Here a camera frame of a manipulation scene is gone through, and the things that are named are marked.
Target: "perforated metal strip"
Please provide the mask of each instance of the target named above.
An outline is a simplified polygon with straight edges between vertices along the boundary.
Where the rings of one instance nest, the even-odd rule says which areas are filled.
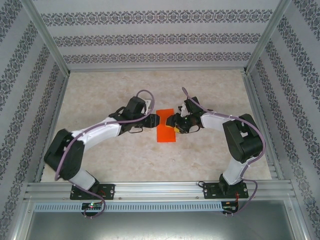
[[[81,212],[81,202],[76,203],[37,203],[37,213],[72,213]],[[105,212],[205,212],[222,211],[220,201],[202,202],[108,202]]]

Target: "orange block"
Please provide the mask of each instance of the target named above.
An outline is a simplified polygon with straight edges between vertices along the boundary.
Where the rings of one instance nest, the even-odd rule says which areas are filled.
[[[160,117],[160,124],[156,127],[156,141],[158,143],[175,143],[175,129],[170,126],[166,126],[167,118],[175,114],[174,109],[157,110],[156,114]]]

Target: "enclosure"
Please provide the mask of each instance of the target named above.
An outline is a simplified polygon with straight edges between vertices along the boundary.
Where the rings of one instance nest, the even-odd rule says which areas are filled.
[[[319,0],[2,0],[1,239],[320,239]],[[156,110],[186,96],[253,116],[266,153],[239,215],[206,199],[231,156],[223,132],[157,142],[156,128],[89,149],[82,165],[114,184],[85,219],[44,157],[61,129],[94,125],[141,89]],[[255,190],[247,183],[249,196]]]

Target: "damask wallpaper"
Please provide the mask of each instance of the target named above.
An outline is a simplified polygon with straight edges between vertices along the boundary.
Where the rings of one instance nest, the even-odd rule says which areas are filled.
[[[320,239],[319,17],[316,0],[294,0],[250,73],[311,239]]]
[[[34,0],[71,70],[245,67],[279,0]]]
[[[65,77],[18,0],[0,1],[0,240],[33,182]]]

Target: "marble floor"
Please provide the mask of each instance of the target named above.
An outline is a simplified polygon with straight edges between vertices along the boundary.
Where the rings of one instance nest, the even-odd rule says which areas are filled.
[[[105,119],[141,89],[155,96],[155,110],[178,110],[185,87],[200,104],[228,115],[252,114],[239,70],[130,71],[71,73],[55,132],[89,127]],[[89,149],[82,167],[100,182],[218,180],[231,155],[223,132],[201,129],[157,143],[157,130],[125,133]],[[42,182],[53,182],[46,166]],[[266,158],[253,163],[245,178],[271,179]]]

